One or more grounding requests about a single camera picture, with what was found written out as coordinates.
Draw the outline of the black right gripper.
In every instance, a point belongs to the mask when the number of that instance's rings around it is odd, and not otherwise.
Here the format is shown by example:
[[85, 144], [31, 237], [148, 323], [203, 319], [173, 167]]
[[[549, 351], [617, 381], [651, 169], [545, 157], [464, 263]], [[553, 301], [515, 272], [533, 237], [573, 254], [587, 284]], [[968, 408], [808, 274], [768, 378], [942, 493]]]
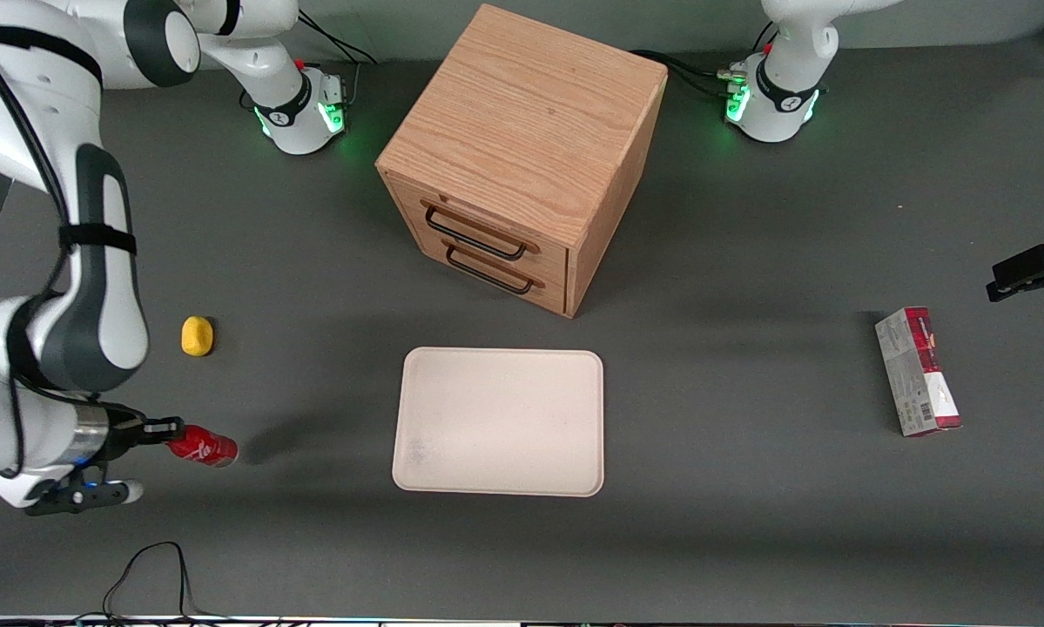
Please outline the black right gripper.
[[106, 440], [101, 445], [101, 461], [119, 459], [132, 448], [165, 445], [185, 436], [186, 425], [177, 416], [147, 418], [130, 408], [106, 408]]

